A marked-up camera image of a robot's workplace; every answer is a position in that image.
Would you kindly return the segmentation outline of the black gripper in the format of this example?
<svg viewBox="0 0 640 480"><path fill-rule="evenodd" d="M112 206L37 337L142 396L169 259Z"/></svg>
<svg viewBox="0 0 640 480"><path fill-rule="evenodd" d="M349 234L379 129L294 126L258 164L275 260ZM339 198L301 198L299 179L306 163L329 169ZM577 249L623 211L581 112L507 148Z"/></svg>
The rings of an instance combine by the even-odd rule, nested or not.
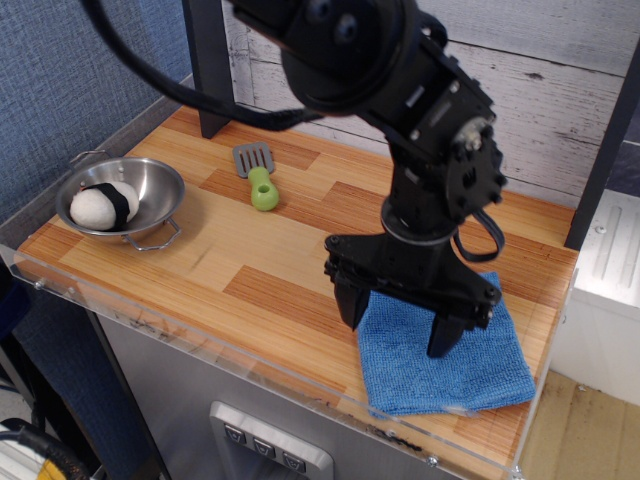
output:
<svg viewBox="0 0 640 480"><path fill-rule="evenodd" d="M467 267L449 241L418 246L389 234L331 235L325 273L342 321L355 331L372 291L435 314L427 355L445 357L465 330L488 326L498 287Z"/></svg>

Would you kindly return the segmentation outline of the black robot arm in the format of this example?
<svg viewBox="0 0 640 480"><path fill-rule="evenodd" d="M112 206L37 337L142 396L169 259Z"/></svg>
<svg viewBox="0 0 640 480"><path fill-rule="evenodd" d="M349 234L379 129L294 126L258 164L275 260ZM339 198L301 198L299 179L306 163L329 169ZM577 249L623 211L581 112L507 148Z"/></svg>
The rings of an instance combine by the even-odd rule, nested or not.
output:
<svg viewBox="0 0 640 480"><path fill-rule="evenodd" d="M486 328L497 287L471 269L459 229L486 214L506 179L491 99L445 52L445 28L413 1L238 1L235 16L275 43L295 97L321 116L354 115L385 137L393 161L378 235L333 235L325 271L343 321L357 328L372 292L431 310L427 353L447 355Z"/></svg>

